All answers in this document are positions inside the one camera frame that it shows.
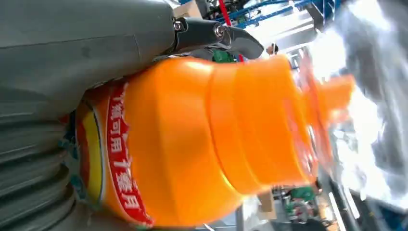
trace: red cable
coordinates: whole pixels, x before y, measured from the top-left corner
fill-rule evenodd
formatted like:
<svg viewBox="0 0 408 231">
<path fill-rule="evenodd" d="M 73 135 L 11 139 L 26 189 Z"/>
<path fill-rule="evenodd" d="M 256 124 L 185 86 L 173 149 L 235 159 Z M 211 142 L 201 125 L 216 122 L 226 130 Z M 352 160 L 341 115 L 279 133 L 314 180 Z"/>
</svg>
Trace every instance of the red cable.
<svg viewBox="0 0 408 231">
<path fill-rule="evenodd" d="M 224 16 L 225 22 L 228 26 L 231 26 L 231 20 L 229 19 L 230 16 L 228 15 L 224 0 L 219 0 L 219 7 L 221 9 L 222 15 Z M 240 62 L 243 62 L 243 56 L 241 54 L 238 55 L 238 59 L 240 60 Z"/>
</svg>

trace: bolt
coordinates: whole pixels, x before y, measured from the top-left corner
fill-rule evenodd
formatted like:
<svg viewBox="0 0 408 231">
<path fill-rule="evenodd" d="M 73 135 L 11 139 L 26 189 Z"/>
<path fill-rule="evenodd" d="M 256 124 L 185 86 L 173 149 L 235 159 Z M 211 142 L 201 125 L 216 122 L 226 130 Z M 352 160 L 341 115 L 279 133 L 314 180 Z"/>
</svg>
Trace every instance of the bolt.
<svg viewBox="0 0 408 231">
<path fill-rule="evenodd" d="M 174 29 L 175 29 L 176 31 L 181 31 L 181 30 L 183 29 L 182 24 L 181 24 L 181 22 L 179 22 L 179 21 L 176 21 L 176 22 L 173 24 L 173 26 L 174 26 Z"/>
<path fill-rule="evenodd" d="M 222 25 L 217 25 L 214 27 L 214 33 L 217 37 L 222 37 L 224 35 L 224 27 Z"/>
</svg>

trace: blue metal frame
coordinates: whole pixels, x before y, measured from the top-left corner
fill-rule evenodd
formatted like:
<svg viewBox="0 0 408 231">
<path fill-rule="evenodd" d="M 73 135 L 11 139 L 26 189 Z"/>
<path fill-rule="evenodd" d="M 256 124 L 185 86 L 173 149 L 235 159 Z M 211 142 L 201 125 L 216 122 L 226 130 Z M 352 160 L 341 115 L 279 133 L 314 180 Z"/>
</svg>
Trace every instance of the blue metal frame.
<svg viewBox="0 0 408 231">
<path fill-rule="evenodd" d="M 272 5 L 272 4 L 287 3 L 288 1 L 289 0 L 266 0 L 266 1 L 263 1 L 261 3 L 255 4 L 253 6 L 244 8 L 242 10 L 230 13 L 228 16 L 229 16 L 230 19 L 234 19 L 234 18 L 237 18 L 239 16 L 242 16 L 244 14 L 247 14 L 247 13 L 251 12 L 251 11 L 255 10 L 256 8 L 259 8 L 259 7 L 262 7 L 262 6 L 267 6 L 267 5 Z M 218 18 L 216 20 L 219 21 L 219 22 L 224 22 L 224 18 Z"/>
<path fill-rule="evenodd" d="M 305 6 L 305 5 L 307 5 L 307 4 L 309 4 L 309 3 L 312 3 L 312 2 L 314 2 L 314 0 L 302 0 L 302 1 L 295 2 L 294 6 L 295 6 L 295 7 Z M 270 13 L 270 14 L 268 14 L 268 15 L 260 16 L 260 17 L 257 17 L 257 18 L 255 18 L 255 19 L 248 20 L 248 21 L 246 21 L 245 23 L 238 24 L 236 27 L 239 27 L 239 28 L 244 29 L 245 27 L 247 27 L 247 26 L 249 26 L 249 25 L 257 24 L 257 23 L 259 23 L 260 21 L 263 21 L 263 20 L 268 19 L 268 18 L 271 18 L 271 17 L 273 17 L 273 16 L 276 16 L 276 15 L 279 15 L 279 14 L 282 14 L 282 13 L 285 13 L 285 12 L 288 12 L 288 11 L 291 11 L 292 9 L 293 9 L 292 6 L 286 6 L 286 7 L 282 8 L 282 9 L 280 9 L 280 10 L 278 10 L 278 11 L 275 11 L 275 12 L 273 12 L 273 13 Z"/>
<path fill-rule="evenodd" d="M 342 0 L 316 0 L 315 5 L 319 12 L 323 15 L 324 25 L 331 19 L 334 20 L 341 3 Z"/>
<path fill-rule="evenodd" d="M 180 2 L 180 5 L 182 4 L 186 4 L 187 2 L 191 1 L 191 0 L 178 0 Z"/>
</svg>

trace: worker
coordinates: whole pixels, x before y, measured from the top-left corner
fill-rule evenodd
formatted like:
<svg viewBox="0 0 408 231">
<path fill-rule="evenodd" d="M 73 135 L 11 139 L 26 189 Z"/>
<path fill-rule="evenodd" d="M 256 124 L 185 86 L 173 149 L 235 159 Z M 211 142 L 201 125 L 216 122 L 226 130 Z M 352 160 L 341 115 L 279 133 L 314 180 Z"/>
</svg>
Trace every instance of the worker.
<svg viewBox="0 0 408 231">
<path fill-rule="evenodd" d="M 279 47 L 278 47 L 275 43 L 272 43 L 272 44 L 267 48 L 267 53 L 268 53 L 269 55 L 277 54 L 278 51 L 279 51 Z"/>
</svg>

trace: detergent bottle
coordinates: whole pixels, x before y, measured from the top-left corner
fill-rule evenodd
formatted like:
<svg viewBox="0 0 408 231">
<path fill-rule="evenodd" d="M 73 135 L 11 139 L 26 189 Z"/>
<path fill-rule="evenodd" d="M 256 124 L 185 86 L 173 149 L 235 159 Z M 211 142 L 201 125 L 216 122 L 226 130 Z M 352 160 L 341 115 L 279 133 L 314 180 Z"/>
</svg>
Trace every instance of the detergent bottle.
<svg viewBox="0 0 408 231">
<path fill-rule="evenodd" d="M 285 56 L 217 64 L 170 58 L 86 92 L 76 113 L 81 176 L 128 222 L 188 227 L 273 185 L 315 180 L 328 125 L 353 78 L 295 79 Z"/>
</svg>

